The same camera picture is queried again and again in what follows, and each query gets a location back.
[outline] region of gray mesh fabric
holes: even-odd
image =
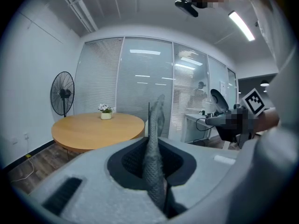
[[[149,142],[143,161],[143,179],[147,184],[148,195],[160,210],[163,210],[165,202],[164,174],[158,146],[158,136],[162,133],[165,120],[163,104],[164,95],[160,95],[150,110]]]

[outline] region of black slot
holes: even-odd
[[[142,179],[142,166],[148,138],[132,144],[116,153],[108,160],[110,175],[121,186],[128,189],[146,190]],[[159,140],[163,162],[163,173],[168,184],[185,184],[196,169],[194,157],[172,145]]]
[[[74,195],[82,180],[72,177],[67,179],[43,204],[43,207],[59,216]]]

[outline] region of table top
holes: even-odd
[[[102,120],[97,112],[59,120],[52,127],[52,136],[62,147],[83,153],[137,138],[143,129],[144,122],[136,116],[115,113],[112,119]]]

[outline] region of standing fan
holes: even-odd
[[[74,101],[74,81],[69,72],[59,73],[51,87],[50,99],[53,110],[66,117]]]

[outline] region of floor baseboard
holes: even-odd
[[[31,151],[29,153],[30,156],[33,156],[39,152],[41,152],[43,149],[49,147],[50,145],[54,144],[55,141],[51,140],[50,142],[38,147],[37,149]],[[27,159],[26,156],[22,156],[21,158],[17,159],[16,161],[12,162],[11,164],[7,165],[5,168],[3,168],[3,173],[7,174],[10,170],[14,169],[15,167],[17,167],[19,164],[23,163],[25,160]]]

